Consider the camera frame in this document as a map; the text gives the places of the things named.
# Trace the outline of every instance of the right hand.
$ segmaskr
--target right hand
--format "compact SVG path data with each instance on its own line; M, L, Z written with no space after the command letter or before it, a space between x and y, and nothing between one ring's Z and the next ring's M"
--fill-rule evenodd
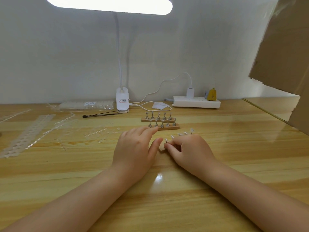
M178 136L164 147L177 164L203 181L219 162L207 142L197 134Z

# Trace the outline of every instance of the power strip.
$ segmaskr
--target power strip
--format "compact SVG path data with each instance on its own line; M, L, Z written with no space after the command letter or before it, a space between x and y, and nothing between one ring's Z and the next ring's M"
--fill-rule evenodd
M199 108L220 108L221 102L208 101L204 97L186 98L184 96L174 96L173 107L199 107Z

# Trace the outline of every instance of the white plug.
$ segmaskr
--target white plug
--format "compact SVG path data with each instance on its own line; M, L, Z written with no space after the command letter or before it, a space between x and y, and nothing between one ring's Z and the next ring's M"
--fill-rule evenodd
M187 89L187 96L186 96L186 98L188 98L188 99L194 98L194 88L188 88Z

